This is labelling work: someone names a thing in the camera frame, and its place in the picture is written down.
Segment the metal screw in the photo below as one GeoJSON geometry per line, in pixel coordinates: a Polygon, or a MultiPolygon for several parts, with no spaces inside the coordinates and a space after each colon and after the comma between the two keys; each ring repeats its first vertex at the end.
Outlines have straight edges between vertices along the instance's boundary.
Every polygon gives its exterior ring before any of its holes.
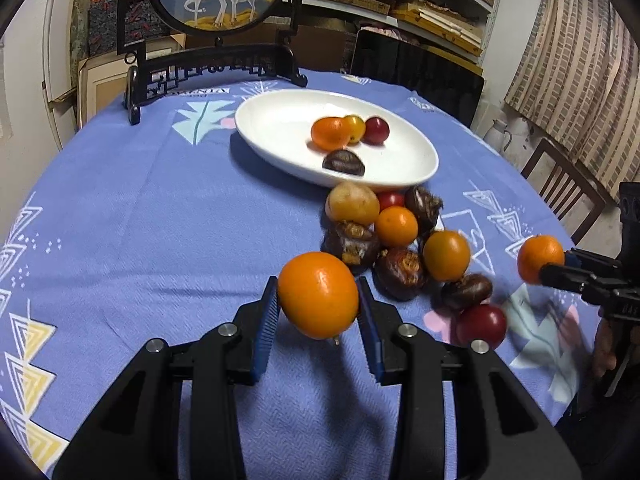
{"type": "Polygon", "coordinates": [[[398,327],[398,333],[402,337],[413,337],[418,333],[418,329],[415,327],[415,325],[404,323],[398,327]]]}
{"type": "Polygon", "coordinates": [[[218,327],[218,333],[224,337],[231,337],[236,334],[238,327],[233,323],[225,323],[218,327]]]}
{"type": "Polygon", "coordinates": [[[489,351],[489,343],[482,339],[474,339],[471,342],[471,349],[477,354],[486,354],[489,351]]]}
{"type": "Polygon", "coordinates": [[[162,339],[150,339],[146,342],[145,349],[147,352],[157,354],[164,348],[164,341],[162,339]]]}

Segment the chestnut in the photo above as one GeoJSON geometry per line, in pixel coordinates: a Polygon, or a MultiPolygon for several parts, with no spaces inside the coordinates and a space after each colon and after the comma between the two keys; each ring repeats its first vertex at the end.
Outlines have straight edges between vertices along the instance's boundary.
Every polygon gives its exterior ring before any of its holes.
{"type": "Polygon", "coordinates": [[[400,301],[415,298],[426,280],[420,255],[400,247],[381,251],[374,272],[378,283],[390,296],[400,301]]]}
{"type": "Polygon", "coordinates": [[[349,150],[334,150],[322,161],[326,170],[339,171],[356,176],[364,175],[364,164],[358,156],[349,150]]]}
{"type": "Polygon", "coordinates": [[[423,186],[413,186],[404,194],[404,207],[416,217],[421,236],[429,235],[435,229],[442,205],[442,199],[423,186]]]}
{"type": "Polygon", "coordinates": [[[482,274],[467,274],[456,282],[445,283],[440,291],[442,303],[452,310],[465,310],[491,297],[494,286],[482,274]]]}
{"type": "Polygon", "coordinates": [[[354,274],[372,266],[380,250],[378,235],[356,222],[334,224],[324,235],[322,250],[341,259],[354,274]]]}

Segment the curtain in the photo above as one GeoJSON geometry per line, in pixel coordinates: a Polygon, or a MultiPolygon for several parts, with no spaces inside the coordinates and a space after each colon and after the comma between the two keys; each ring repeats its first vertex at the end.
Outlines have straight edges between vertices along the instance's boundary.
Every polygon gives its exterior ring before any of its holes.
{"type": "Polygon", "coordinates": [[[616,198],[640,167],[639,66],[609,0],[542,0],[506,102],[616,198]]]}

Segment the white plate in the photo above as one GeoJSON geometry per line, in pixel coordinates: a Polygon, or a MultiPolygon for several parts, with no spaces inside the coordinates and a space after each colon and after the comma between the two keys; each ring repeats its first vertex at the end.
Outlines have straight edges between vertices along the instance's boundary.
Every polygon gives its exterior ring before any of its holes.
{"type": "Polygon", "coordinates": [[[415,126],[396,114],[361,99],[321,90],[265,92],[247,99],[236,110],[242,138],[268,163],[302,180],[325,187],[350,180],[374,190],[421,184],[438,169],[438,153],[415,126]],[[350,146],[364,163],[364,176],[322,167],[324,153],[309,148],[312,124],[327,116],[355,114],[364,120],[382,117],[389,124],[384,146],[350,146]]]}

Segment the thermos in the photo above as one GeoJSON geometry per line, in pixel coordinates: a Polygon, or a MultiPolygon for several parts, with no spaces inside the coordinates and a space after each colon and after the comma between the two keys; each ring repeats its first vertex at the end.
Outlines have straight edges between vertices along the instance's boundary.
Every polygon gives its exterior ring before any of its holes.
{"type": "Polygon", "coordinates": [[[484,142],[491,146],[496,152],[502,153],[505,152],[511,144],[513,136],[507,131],[507,123],[500,119],[496,119],[494,121],[494,125],[489,128],[487,133],[484,134],[482,140],[484,140],[484,142]],[[509,140],[505,144],[504,141],[507,136],[509,136],[509,140]]]}

